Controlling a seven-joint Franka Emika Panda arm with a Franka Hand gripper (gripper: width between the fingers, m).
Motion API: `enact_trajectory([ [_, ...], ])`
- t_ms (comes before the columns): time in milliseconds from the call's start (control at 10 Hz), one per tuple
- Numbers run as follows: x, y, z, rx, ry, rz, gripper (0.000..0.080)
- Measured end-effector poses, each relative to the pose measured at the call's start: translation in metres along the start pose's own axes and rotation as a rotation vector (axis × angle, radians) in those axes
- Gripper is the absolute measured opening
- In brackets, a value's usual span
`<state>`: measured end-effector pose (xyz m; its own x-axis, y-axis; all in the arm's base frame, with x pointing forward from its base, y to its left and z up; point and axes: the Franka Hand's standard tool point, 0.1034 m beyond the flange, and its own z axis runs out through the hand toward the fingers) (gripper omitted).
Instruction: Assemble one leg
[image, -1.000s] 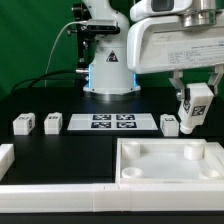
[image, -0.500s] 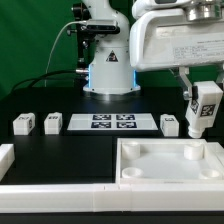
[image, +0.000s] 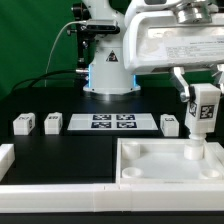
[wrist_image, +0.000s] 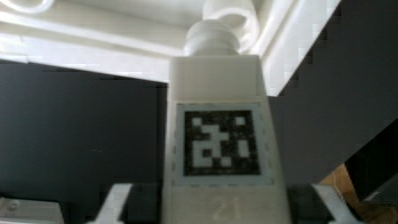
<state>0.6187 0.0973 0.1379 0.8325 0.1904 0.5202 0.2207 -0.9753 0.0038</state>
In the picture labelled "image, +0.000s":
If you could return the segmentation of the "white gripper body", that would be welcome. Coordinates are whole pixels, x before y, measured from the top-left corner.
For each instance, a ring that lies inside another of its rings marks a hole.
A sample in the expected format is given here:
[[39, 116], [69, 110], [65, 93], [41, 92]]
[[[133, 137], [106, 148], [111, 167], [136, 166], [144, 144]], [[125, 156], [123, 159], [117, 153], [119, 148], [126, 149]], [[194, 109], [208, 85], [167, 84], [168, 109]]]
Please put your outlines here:
[[127, 26], [123, 57], [136, 75], [224, 63], [224, 13], [203, 24], [179, 24], [172, 11], [139, 13]]

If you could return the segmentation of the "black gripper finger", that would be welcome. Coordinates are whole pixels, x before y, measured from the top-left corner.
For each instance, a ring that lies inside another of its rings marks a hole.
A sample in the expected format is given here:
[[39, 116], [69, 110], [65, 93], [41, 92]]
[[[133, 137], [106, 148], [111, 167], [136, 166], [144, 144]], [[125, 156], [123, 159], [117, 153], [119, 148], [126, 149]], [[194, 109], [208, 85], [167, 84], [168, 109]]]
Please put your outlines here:
[[224, 93], [224, 64], [213, 64], [211, 76], [214, 79], [214, 84]]
[[173, 67], [170, 69], [170, 81], [179, 91], [182, 102], [190, 102], [194, 99], [192, 87], [184, 79], [185, 70], [183, 67]]

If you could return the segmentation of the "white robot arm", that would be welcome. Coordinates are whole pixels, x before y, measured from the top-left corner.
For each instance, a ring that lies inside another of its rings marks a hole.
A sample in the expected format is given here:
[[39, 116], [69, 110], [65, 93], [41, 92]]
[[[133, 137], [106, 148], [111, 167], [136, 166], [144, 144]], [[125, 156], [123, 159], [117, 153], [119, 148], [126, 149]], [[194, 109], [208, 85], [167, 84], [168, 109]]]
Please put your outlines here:
[[184, 102], [187, 71], [224, 65], [224, 12], [214, 0], [132, 0], [115, 11], [109, 0], [82, 0], [96, 50], [86, 92], [106, 99], [138, 91], [137, 75], [169, 72]]

